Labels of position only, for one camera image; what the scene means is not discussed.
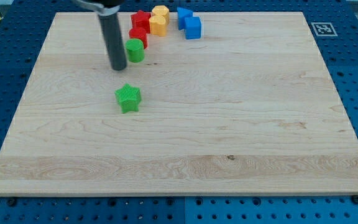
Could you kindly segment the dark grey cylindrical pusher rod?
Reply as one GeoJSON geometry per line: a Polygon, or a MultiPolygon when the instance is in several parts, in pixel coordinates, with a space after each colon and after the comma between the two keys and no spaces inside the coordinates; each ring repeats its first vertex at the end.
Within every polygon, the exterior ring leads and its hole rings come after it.
{"type": "Polygon", "coordinates": [[[124,70],[127,67],[127,59],[117,13],[108,16],[98,16],[98,18],[110,66],[116,71],[124,70]]]}

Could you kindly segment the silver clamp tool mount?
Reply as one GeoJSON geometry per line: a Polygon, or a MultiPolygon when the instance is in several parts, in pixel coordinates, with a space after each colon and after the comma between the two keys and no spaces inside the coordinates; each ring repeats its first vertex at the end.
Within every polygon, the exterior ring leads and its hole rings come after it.
{"type": "Polygon", "coordinates": [[[99,15],[113,15],[117,13],[125,0],[71,0],[80,8],[94,11],[99,15]]]}

